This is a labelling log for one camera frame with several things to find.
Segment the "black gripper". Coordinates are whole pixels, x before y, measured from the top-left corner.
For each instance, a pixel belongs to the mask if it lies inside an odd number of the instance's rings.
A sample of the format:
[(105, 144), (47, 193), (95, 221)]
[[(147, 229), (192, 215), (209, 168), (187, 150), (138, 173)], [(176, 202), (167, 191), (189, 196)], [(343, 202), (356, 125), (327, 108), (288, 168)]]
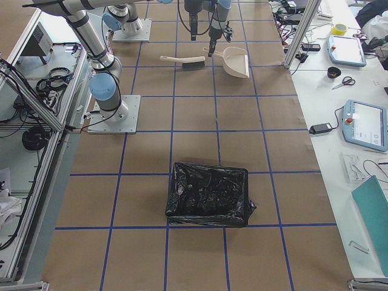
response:
[(185, 0), (184, 9), (189, 14), (190, 39), (195, 41), (198, 35), (198, 13), (202, 10), (202, 1)]
[(229, 21), (221, 21), (213, 18), (209, 29), (209, 52), (208, 57), (211, 57), (216, 49), (217, 40), (224, 37), (227, 42), (231, 42), (233, 37), (233, 29), (231, 28)]

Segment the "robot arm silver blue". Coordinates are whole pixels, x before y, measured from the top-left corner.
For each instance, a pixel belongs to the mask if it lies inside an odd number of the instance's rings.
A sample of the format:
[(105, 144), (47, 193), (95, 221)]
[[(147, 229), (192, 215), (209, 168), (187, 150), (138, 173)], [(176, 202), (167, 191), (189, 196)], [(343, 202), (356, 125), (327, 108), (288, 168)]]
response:
[[(215, 52), (216, 43), (221, 37), (231, 33), (227, 17), (231, 8), (230, 1), (184, 1), (184, 9), (189, 14), (186, 30), (191, 40), (198, 32), (198, 13), (207, 10), (212, 18), (207, 29), (210, 37), (209, 55)], [(107, 11), (102, 20), (111, 30), (126, 30), (139, 24), (134, 1), (33, 1), (29, 7), (40, 9), (49, 15), (64, 18), (86, 49), (90, 65), (96, 75), (89, 82), (92, 96), (99, 105), (100, 114), (108, 122), (126, 119), (129, 109), (121, 96), (119, 79), (122, 65), (119, 59), (100, 40), (92, 25), (88, 11), (105, 7)]]
[[(198, 35), (198, 13), (202, 10), (202, 3), (203, 1), (184, 1), (184, 8), (189, 13), (192, 41)], [(152, 20), (139, 18), (134, 3), (108, 6), (102, 20), (113, 32), (114, 42), (142, 42), (150, 39)]]

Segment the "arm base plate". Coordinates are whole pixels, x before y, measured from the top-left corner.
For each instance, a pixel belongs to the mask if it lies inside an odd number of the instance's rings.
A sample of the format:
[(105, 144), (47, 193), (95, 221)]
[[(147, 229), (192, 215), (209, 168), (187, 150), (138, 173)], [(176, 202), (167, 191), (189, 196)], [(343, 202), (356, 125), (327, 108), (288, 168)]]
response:
[(126, 22), (123, 29), (114, 32), (113, 42), (149, 42), (151, 26), (151, 19)]
[(141, 103), (140, 95), (122, 95), (121, 106), (117, 111), (100, 111), (95, 101), (94, 110), (99, 113), (92, 115), (91, 125), (87, 132), (91, 134), (121, 134), (136, 133), (138, 124), (139, 108)]

